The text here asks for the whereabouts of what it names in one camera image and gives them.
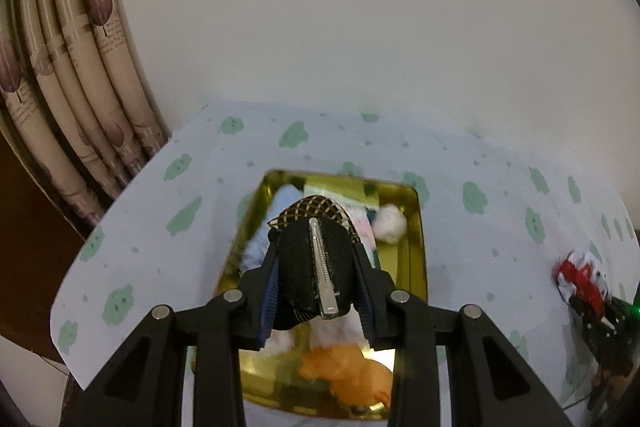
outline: metal pin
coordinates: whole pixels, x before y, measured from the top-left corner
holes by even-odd
[[[335,299],[334,284],[329,276],[329,267],[326,261],[326,250],[322,240],[322,232],[318,219],[309,219],[309,232],[311,245],[314,250],[314,266],[316,268],[316,283],[318,284],[318,296],[320,298],[320,315],[324,319],[337,317],[338,302]]]

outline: wall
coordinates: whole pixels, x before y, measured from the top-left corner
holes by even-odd
[[[22,414],[34,426],[57,427],[68,370],[0,337],[0,378]]]
[[[640,224],[634,0],[123,0],[166,124],[210,97],[411,112],[578,155]]]

